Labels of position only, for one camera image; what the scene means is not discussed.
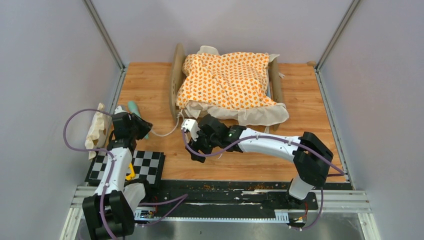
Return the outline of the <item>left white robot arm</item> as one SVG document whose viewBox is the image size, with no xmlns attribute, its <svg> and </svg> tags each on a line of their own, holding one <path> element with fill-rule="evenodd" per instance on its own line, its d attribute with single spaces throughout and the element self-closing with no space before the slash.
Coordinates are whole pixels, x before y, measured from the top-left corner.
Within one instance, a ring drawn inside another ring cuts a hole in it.
<svg viewBox="0 0 424 240">
<path fill-rule="evenodd" d="M 114 139 L 106 147 L 105 173 L 82 209 L 92 240 L 109 240 L 131 235 L 138 205 L 149 206 L 153 193 L 146 179 L 127 180 L 137 141 L 149 133 L 152 124 L 118 106 L 112 115 Z"/>
</svg>

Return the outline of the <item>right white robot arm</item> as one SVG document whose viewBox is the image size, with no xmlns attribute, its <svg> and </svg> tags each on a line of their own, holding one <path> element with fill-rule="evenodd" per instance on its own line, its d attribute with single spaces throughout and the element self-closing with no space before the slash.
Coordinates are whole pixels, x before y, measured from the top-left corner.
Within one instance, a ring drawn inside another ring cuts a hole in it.
<svg viewBox="0 0 424 240">
<path fill-rule="evenodd" d="M 333 167 L 333 153 L 312 132 L 301 136 L 282 136 L 256 131 L 242 125 L 227 126 L 217 118 L 206 115 L 201 121 L 185 119 L 181 124 L 183 141 L 193 161 L 204 163 L 214 156 L 213 150 L 223 152 L 259 153 L 293 163 L 297 176 L 291 181 L 286 204 L 298 209 L 308 193 L 324 187 Z"/>
</svg>

